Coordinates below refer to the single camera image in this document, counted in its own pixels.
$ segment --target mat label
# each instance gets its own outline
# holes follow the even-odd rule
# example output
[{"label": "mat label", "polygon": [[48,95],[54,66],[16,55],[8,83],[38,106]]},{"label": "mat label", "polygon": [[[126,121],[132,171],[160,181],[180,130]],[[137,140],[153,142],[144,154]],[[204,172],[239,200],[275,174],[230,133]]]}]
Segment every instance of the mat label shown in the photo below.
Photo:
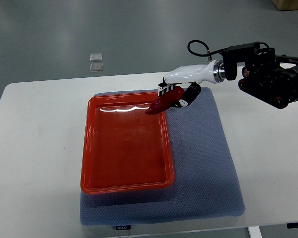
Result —
[{"label": "mat label", "polygon": [[125,225],[125,226],[116,226],[117,231],[124,231],[124,230],[130,230],[131,225]]}]

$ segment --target concrete floor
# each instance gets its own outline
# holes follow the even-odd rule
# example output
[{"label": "concrete floor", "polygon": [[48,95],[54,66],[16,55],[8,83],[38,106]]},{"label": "concrete floor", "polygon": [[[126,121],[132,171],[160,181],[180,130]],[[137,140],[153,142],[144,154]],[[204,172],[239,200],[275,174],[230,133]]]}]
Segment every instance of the concrete floor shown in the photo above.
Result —
[{"label": "concrete floor", "polygon": [[[262,41],[279,55],[298,57],[298,11],[279,12],[270,0],[0,0],[0,97],[14,82],[163,72],[205,63],[187,52],[193,39],[211,50]],[[103,72],[89,72],[91,53],[103,53]],[[261,230],[264,238],[298,238],[298,229],[286,225]],[[248,234],[236,229],[161,237]]]}]

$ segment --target screw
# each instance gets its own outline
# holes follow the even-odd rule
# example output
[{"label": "screw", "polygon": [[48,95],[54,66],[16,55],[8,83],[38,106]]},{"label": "screw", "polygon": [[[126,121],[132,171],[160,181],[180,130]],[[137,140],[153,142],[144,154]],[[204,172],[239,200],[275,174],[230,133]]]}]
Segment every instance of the screw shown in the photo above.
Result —
[{"label": "screw", "polygon": [[245,68],[242,72],[244,78],[247,78],[249,76],[249,71]]},{"label": "screw", "polygon": [[246,82],[243,79],[241,79],[238,82],[238,86],[239,86],[240,90],[242,90],[242,91],[246,91],[246,89],[247,89]]},{"label": "screw", "polygon": [[273,103],[276,106],[276,108],[283,109],[285,107],[285,102],[281,97],[275,97],[273,99]]}]

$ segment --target red tray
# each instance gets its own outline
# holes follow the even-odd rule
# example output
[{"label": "red tray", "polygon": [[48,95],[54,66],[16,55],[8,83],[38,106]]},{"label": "red tray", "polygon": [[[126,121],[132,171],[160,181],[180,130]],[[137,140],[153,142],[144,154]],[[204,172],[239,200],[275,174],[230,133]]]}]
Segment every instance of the red tray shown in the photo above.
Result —
[{"label": "red tray", "polygon": [[88,102],[80,186],[86,194],[164,188],[174,181],[165,113],[145,110],[155,92]]}]

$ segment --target cardboard box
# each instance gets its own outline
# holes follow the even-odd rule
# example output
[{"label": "cardboard box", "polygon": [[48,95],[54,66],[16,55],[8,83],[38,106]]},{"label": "cardboard box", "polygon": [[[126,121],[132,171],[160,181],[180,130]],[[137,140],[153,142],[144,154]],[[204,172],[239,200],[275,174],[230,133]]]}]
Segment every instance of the cardboard box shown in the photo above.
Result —
[{"label": "cardboard box", "polygon": [[272,0],[279,11],[298,10],[298,0]]}]

